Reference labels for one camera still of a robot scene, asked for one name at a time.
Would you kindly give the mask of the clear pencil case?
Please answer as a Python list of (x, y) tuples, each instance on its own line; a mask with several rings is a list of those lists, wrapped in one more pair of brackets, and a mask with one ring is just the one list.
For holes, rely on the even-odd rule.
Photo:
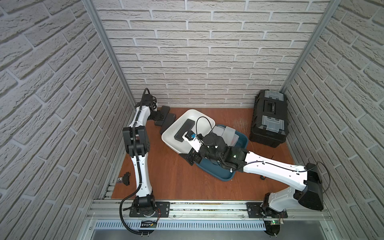
[(224, 142), (231, 147), (234, 147), (239, 140), (239, 135), (236, 133), (236, 130), (227, 126), (217, 125), (213, 128), (213, 133), (222, 137)]

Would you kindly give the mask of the white plastic tray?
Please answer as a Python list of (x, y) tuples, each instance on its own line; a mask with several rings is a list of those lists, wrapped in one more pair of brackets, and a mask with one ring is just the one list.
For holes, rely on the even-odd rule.
[(187, 141), (183, 140), (183, 136), (189, 130), (185, 122), (189, 120), (194, 122), (191, 127), (191, 131), (194, 133), (196, 133), (196, 121), (198, 121), (198, 134), (203, 137), (216, 125), (215, 120), (211, 117), (194, 109), (187, 110), (162, 134), (162, 141), (177, 154), (187, 154), (192, 148)]

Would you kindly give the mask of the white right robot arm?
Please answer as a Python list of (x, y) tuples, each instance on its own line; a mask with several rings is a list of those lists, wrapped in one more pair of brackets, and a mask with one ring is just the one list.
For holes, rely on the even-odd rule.
[(324, 209), (323, 183), (316, 164), (289, 165), (264, 158), (246, 149), (228, 146), (213, 132), (202, 136), (187, 131), (183, 140), (192, 147), (189, 153), (181, 155), (190, 165), (208, 159), (230, 172), (256, 174), (288, 185), (282, 191), (265, 195), (261, 204), (265, 216), (298, 205), (314, 211)]

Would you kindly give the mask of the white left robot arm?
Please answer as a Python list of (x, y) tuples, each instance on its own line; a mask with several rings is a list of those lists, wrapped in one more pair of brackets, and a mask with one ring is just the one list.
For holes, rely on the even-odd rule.
[(157, 210), (149, 177), (150, 141), (146, 124), (148, 120), (156, 121), (159, 117), (160, 113), (153, 104), (137, 104), (132, 122), (128, 127), (123, 128), (124, 144), (132, 160), (136, 180), (136, 190), (130, 195), (135, 197), (132, 208), (145, 216)]

